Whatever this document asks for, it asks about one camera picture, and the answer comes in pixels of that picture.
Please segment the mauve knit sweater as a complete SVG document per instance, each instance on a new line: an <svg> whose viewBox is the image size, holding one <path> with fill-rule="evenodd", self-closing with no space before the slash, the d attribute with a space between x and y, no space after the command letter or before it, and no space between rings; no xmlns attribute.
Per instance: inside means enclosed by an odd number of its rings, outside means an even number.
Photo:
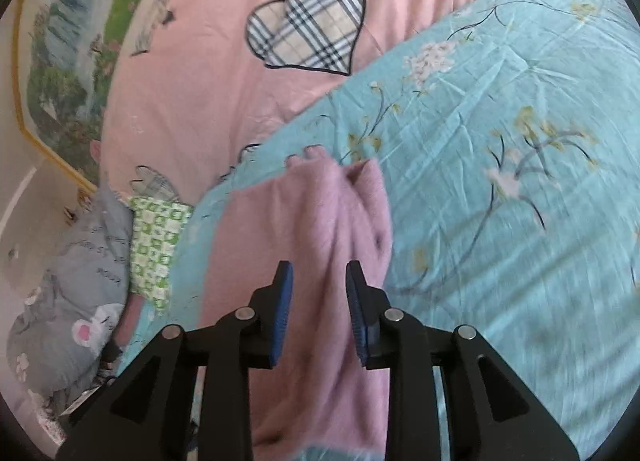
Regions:
<svg viewBox="0 0 640 461"><path fill-rule="evenodd" d="M250 374L254 456L291 460L308 447L384 450L388 374L359 362L345 271L360 262L382 285L392 255L383 175L374 160L343 166L310 147L283 174L235 191L219 221L204 281L201 325L245 304L293 266L283 353Z"/></svg>

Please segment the grey printed pillow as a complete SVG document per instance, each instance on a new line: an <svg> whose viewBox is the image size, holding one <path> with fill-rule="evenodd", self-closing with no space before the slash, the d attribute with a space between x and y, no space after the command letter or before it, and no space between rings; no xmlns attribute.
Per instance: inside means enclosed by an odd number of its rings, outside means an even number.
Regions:
<svg viewBox="0 0 640 461"><path fill-rule="evenodd" d="M107 184L63 236L6 341L17 381L51 415L90 386L124 311L132 213Z"/></svg>

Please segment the green checkered small pillow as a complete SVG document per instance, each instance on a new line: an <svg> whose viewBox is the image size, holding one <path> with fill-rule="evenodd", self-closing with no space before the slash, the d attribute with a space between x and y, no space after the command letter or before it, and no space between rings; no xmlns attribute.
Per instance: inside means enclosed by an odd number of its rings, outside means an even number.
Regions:
<svg viewBox="0 0 640 461"><path fill-rule="evenodd" d="M148 196L134 196L130 207L134 213L131 292L143 296L156 311L166 311L171 292L169 269L193 208Z"/></svg>

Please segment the turquoise floral quilt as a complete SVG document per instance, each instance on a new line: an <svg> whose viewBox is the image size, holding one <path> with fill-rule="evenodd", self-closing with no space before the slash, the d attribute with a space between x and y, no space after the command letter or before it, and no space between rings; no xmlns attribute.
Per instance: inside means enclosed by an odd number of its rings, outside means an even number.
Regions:
<svg viewBox="0 0 640 461"><path fill-rule="evenodd" d="M311 144L376 158L393 225L385 283L427 325L469 323L593 455L639 387L639 25L624 0L477 0L384 54L196 204L167 311L124 357L193 329L234 190Z"/></svg>

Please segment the pink heart-patterned duvet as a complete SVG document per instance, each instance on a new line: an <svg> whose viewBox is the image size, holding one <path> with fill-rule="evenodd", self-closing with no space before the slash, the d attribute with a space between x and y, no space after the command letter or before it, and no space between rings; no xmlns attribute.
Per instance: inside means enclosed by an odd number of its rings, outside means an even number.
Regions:
<svg viewBox="0 0 640 461"><path fill-rule="evenodd" d="M100 172L193 204L254 144L474 0L142 0L108 93Z"/></svg>

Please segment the gold framed floral painting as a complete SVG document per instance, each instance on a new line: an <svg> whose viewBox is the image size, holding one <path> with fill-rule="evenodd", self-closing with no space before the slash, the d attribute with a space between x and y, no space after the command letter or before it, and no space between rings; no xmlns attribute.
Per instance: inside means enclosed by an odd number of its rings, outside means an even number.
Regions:
<svg viewBox="0 0 640 461"><path fill-rule="evenodd" d="M12 85L18 128L87 191L99 182L116 65L146 48L166 0L17 0Z"/></svg>

